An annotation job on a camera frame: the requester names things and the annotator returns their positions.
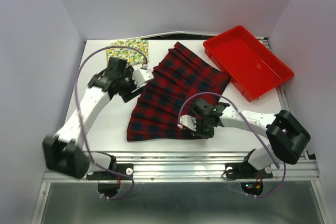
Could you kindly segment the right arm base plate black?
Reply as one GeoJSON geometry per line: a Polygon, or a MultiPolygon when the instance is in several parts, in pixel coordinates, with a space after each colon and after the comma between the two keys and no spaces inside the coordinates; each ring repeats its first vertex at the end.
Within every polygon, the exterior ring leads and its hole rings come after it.
{"type": "Polygon", "coordinates": [[[237,179],[257,179],[257,178],[273,178],[272,172],[267,173],[265,169],[256,170],[248,163],[226,163],[222,177],[225,180],[237,179]]]}

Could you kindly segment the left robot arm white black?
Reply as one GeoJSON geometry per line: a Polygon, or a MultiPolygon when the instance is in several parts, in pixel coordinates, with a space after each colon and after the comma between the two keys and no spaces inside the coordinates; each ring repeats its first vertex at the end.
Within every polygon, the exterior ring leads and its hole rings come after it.
{"type": "Polygon", "coordinates": [[[141,94],[152,79],[153,74],[146,65],[134,69],[125,60],[110,58],[107,67],[88,82],[82,99],[76,101],[76,110],[63,127],[54,136],[44,138],[46,167],[76,179],[96,170],[106,179],[113,178],[117,166],[113,161],[97,164],[89,149],[87,134],[115,95],[127,103],[141,94]]]}

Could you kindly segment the red black plaid skirt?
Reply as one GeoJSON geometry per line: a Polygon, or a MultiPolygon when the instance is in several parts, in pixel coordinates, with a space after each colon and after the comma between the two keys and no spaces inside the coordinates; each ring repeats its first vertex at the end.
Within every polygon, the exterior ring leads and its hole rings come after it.
{"type": "Polygon", "coordinates": [[[177,126],[180,111],[192,114],[193,95],[210,104],[219,101],[230,82],[229,75],[213,68],[177,42],[153,70],[154,78],[139,96],[127,127],[127,141],[154,139],[193,140],[177,126]]]}

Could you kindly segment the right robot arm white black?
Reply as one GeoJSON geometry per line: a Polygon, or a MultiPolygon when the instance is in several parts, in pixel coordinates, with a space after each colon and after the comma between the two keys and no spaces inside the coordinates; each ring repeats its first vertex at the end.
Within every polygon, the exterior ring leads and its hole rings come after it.
{"type": "Polygon", "coordinates": [[[229,164],[228,179],[254,177],[272,164],[294,165],[305,150],[311,136],[287,110],[263,114],[240,110],[228,103],[212,105],[198,99],[191,107],[195,116],[183,115],[180,123],[201,138],[212,138],[218,126],[252,132],[262,147],[252,149],[240,163],[229,164]]]}

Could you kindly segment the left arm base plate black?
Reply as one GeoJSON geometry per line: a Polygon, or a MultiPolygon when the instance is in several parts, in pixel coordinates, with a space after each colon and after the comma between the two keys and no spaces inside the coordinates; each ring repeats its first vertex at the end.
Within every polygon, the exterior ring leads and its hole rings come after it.
{"type": "Polygon", "coordinates": [[[132,163],[117,163],[115,168],[110,168],[113,173],[106,170],[88,172],[86,180],[131,180],[133,178],[134,165],[132,163]]]}

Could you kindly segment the lemon print skirt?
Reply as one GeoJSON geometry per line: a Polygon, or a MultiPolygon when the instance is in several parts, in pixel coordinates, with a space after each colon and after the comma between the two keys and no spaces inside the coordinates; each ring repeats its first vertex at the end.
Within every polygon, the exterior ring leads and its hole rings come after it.
{"type": "Polygon", "coordinates": [[[148,40],[140,38],[115,40],[110,46],[117,46],[117,48],[106,50],[107,62],[110,58],[118,58],[126,60],[128,65],[133,66],[145,64],[148,59],[148,40]]]}

